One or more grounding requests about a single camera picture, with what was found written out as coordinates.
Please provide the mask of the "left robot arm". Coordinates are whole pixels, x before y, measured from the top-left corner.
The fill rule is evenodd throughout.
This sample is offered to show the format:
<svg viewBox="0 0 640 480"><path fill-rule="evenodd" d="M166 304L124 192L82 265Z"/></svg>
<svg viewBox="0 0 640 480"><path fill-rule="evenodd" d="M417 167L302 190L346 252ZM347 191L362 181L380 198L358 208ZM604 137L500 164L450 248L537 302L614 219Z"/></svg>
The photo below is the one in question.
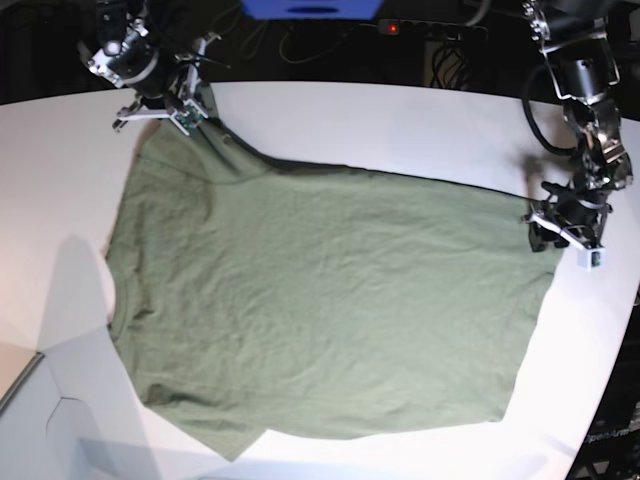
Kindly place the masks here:
<svg viewBox="0 0 640 480"><path fill-rule="evenodd" d="M602 236L612 211L610 194L633 181L630 157L621 138L621 115L611 94L620 73L606 31L611 2L526 1L523 13L544 59L529 74L521 96L524 114L545 150L564 157L573 170L564 185L543 182L546 199L531 203L523 220L533 251L573 247L579 265L603 265ZM573 147L557 147L533 118L530 88L548 74L563 106L563 118L576 137Z"/></svg>

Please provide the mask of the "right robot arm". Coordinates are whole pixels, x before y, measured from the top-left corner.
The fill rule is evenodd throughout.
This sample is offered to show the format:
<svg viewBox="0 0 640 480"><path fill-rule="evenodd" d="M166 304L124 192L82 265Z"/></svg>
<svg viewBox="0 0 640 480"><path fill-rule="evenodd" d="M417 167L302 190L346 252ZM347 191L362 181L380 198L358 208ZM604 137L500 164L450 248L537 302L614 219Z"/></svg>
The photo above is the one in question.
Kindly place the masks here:
<svg viewBox="0 0 640 480"><path fill-rule="evenodd" d="M183 48L161 31L149 1L98 1L95 36L95 47L78 45L82 63L111 86L135 93L116 113L115 132L134 121L168 120L189 136L211 118L200 67L216 62L205 52L219 34L209 31Z"/></svg>

